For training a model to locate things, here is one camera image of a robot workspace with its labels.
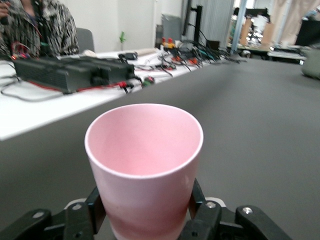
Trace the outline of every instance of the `person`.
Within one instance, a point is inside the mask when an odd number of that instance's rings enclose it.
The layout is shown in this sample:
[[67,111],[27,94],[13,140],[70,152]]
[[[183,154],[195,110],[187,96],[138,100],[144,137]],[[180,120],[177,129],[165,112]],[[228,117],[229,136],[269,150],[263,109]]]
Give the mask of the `person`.
[[28,57],[56,57],[79,52],[75,21],[64,4],[58,0],[4,1],[0,0],[0,56],[22,52]]

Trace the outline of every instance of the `white wall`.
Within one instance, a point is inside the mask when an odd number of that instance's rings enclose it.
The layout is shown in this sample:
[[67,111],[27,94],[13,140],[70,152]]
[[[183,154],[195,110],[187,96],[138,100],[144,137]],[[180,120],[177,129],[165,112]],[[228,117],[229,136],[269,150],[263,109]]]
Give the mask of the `white wall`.
[[118,1],[61,0],[61,2],[69,8],[77,27],[92,32],[97,53],[120,49]]
[[120,34],[124,49],[151,48],[155,44],[156,0],[60,0],[73,15],[75,25],[93,34],[97,53],[119,51]]
[[181,16],[183,0],[158,0],[158,2],[162,2],[162,14],[174,15],[178,17]]
[[118,36],[123,31],[124,50],[152,48],[155,45],[155,1],[117,0]]

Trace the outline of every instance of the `black electronic device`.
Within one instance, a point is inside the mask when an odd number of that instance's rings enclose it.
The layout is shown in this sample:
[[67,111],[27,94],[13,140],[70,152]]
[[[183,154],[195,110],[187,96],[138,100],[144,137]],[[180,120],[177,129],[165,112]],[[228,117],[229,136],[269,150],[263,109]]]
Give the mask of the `black electronic device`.
[[320,43],[320,21],[303,20],[295,45],[310,46]]
[[49,57],[17,59],[14,67],[22,80],[65,94],[95,86],[108,86],[135,77],[132,64],[87,56],[61,60]]
[[267,8],[246,8],[244,15],[246,17],[257,17],[258,15],[261,15],[268,19],[268,23],[271,23],[271,17],[268,14]]
[[[256,206],[243,205],[232,212],[206,200],[197,180],[188,208],[191,220],[177,240],[291,240]],[[93,240],[105,217],[95,188],[85,202],[74,202],[56,215],[46,209],[27,212],[0,232],[0,240]]]
[[192,0],[188,0],[187,1],[186,10],[185,10],[185,17],[184,17],[184,23],[183,23],[182,36],[185,36],[187,34],[187,28],[189,26],[191,12],[192,11],[196,12],[194,35],[193,35],[193,41],[195,41],[196,43],[199,42],[199,37],[200,37],[202,8],[203,7],[201,5],[197,5],[196,8],[193,8],[192,7]]

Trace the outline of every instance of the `sleeve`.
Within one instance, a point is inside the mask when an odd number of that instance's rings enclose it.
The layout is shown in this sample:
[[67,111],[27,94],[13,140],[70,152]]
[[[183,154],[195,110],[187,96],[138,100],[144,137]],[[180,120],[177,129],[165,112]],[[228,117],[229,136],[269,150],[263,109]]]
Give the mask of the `sleeve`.
[[7,36],[4,30],[4,26],[0,24],[0,59],[7,60],[11,55],[7,45]]
[[62,38],[61,55],[73,55],[79,53],[77,29],[75,20],[68,8],[64,9],[64,35]]

